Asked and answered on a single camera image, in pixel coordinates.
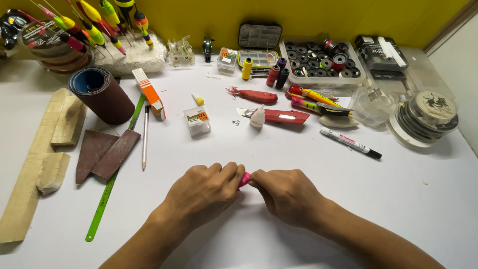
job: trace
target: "black box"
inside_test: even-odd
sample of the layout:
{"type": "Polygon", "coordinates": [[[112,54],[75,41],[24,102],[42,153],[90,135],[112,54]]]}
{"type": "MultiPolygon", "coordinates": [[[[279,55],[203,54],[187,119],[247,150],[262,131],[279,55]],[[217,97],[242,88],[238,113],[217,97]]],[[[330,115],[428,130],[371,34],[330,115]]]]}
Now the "black box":
{"type": "Polygon", "coordinates": [[[392,44],[398,55],[402,57],[406,66],[400,67],[395,61],[395,59],[388,59],[385,56],[377,36],[359,35],[355,39],[355,46],[357,46],[358,52],[360,53],[360,56],[362,56],[362,59],[364,60],[367,68],[370,71],[380,70],[394,72],[402,72],[407,69],[408,61],[405,56],[403,56],[403,53],[401,52],[400,48],[397,46],[393,38],[384,37],[384,39],[386,42],[390,42],[392,44]]]}

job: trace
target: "utility knife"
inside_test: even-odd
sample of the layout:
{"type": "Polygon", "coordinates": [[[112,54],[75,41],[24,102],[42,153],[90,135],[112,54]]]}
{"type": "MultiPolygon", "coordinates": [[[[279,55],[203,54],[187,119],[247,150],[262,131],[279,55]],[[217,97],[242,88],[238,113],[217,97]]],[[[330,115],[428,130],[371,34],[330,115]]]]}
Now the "utility knife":
{"type": "MultiPolygon", "coordinates": [[[[236,108],[239,115],[248,117],[257,109],[246,109],[246,108],[236,108]]],[[[272,110],[272,109],[264,109],[264,114],[266,116],[266,121],[268,122],[276,122],[276,123],[295,123],[295,124],[304,124],[305,120],[310,116],[309,113],[304,113],[300,111],[290,110],[290,111],[283,111],[283,110],[272,110]]]]}

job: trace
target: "styrofoam block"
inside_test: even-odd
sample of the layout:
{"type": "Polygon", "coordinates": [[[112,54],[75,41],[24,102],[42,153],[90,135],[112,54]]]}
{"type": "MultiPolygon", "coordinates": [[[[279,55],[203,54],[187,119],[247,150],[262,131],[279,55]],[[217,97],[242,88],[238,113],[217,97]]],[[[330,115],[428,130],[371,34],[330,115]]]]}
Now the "styrofoam block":
{"type": "Polygon", "coordinates": [[[167,50],[161,38],[159,38],[153,31],[148,30],[148,34],[154,44],[154,47],[150,49],[144,41],[141,33],[135,32],[135,34],[136,38],[133,38],[131,33],[128,33],[127,35],[132,46],[130,46],[125,36],[117,35],[118,40],[126,50],[126,56],[113,46],[109,41],[109,38],[105,37],[105,41],[108,40],[108,42],[105,42],[106,48],[111,55],[113,55],[113,58],[111,58],[105,49],[97,47],[105,57],[97,52],[95,55],[98,59],[95,61],[95,65],[103,67],[114,76],[130,75],[131,71],[138,68],[142,68],[145,73],[163,71],[167,50]]]}

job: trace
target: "black fishing reel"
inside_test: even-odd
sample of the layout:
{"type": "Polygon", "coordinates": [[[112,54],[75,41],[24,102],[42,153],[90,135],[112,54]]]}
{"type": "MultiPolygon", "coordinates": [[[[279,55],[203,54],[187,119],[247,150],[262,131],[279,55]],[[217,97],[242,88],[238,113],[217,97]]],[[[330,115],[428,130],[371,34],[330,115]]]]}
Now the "black fishing reel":
{"type": "Polygon", "coordinates": [[[7,10],[7,13],[0,18],[0,35],[5,49],[11,50],[15,47],[18,32],[29,23],[30,19],[18,10],[7,10]]]}

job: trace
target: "wood shaving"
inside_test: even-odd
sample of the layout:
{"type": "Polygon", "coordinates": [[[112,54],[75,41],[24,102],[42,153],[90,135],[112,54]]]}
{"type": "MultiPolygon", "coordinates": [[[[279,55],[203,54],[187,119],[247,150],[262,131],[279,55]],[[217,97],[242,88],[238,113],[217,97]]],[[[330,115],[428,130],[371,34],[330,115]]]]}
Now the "wood shaving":
{"type": "Polygon", "coordinates": [[[210,77],[209,72],[206,74],[206,78],[221,79],[221,78],[216,78],[216,77],[210,77]]]}

